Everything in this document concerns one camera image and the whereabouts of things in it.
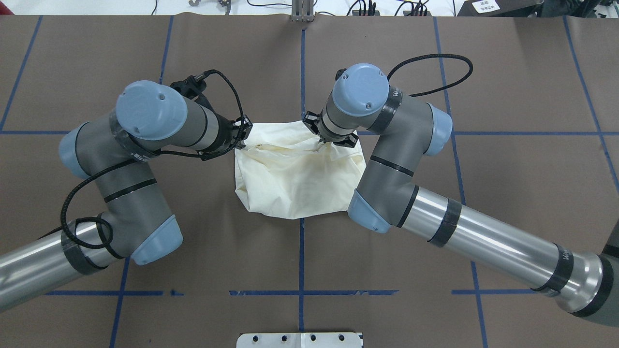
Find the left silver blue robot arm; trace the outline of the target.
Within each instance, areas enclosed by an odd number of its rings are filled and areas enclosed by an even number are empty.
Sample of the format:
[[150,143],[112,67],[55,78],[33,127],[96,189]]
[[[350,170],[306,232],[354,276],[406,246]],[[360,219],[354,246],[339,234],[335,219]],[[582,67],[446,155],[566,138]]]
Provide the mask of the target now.
[[242,148],[252,123],[244,112],[228,120],[212,110],[199,82],[195,92],[136,81],[106,116],[86,122],[60,142],[59,156],[82,179],[60,208],[59,227],[1,257],[1,310],[82,276],[131,259],[161,259],[183,242],[149,161],[181,156],[210,160]]

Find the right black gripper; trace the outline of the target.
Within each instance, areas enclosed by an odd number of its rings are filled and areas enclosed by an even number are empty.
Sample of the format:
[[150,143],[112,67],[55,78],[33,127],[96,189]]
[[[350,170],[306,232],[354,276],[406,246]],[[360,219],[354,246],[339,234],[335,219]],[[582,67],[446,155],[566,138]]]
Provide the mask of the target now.
[[336,134],[327,127],[322,113],[310,113],[309,117],[309,130],[312,134],[319,137],[318,143],[320,145],[324,145],[329,142],[336,146],[347,148],[354,148],[357,145],[359,138],[354,131],[344,135]]

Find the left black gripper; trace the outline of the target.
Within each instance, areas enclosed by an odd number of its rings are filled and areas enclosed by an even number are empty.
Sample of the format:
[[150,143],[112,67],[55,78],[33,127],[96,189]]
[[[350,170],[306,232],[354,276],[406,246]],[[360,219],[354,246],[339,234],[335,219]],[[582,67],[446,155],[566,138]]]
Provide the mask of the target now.
[[245,140],[249,137],[253,123],[248,115],[242,115],[234,121],[215,114],[218,121],[218,134],[213,143],[214,153],[225,153],[231,148],[244,148]]

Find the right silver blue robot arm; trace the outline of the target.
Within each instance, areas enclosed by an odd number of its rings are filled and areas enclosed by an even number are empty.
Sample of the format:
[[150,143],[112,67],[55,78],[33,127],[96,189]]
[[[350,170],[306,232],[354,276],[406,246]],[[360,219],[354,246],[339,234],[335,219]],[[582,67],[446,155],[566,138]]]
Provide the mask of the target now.
[[[339,275],[341,266],[326,278],[339,287],[396,289],[403,309],[429,310],[425,326],[470,319],[473,328],[487,331],[500,323],[519,320],[533,328],[558,325],[564,330],[588,328],[615,334],[618,293],[612,287],[604,305],[586,317],[573,315],[582,307],[564,310],[555,297],[535,292],[556,269],[545,264],[543,275],[515,279],[482,260],[464,255],[464,247],[489,255],[545,247],[559,255],[557,246],[599,261],[618,219],[617,174],[606,154],[605,136],[596,130],[594,117],[572,63],[564,81],[577,101],[568,107],[547,106],[522,82],[505,87],[500,79],[483,90],[476,68],[460,86],[422,97],[420,102],[453,113],[455,134],[436,156],[422,156],[412,165],[413,176],[403,194],[393,192],[395,218],[388,233],[369,231],[351,222],[346,213],[335,218],[310,218],[307,223],[305,286],[318,288],[316,243],[319,231],[353,238],[354,271],[368,276]],[[472,88],[491,101],[476,101]]]

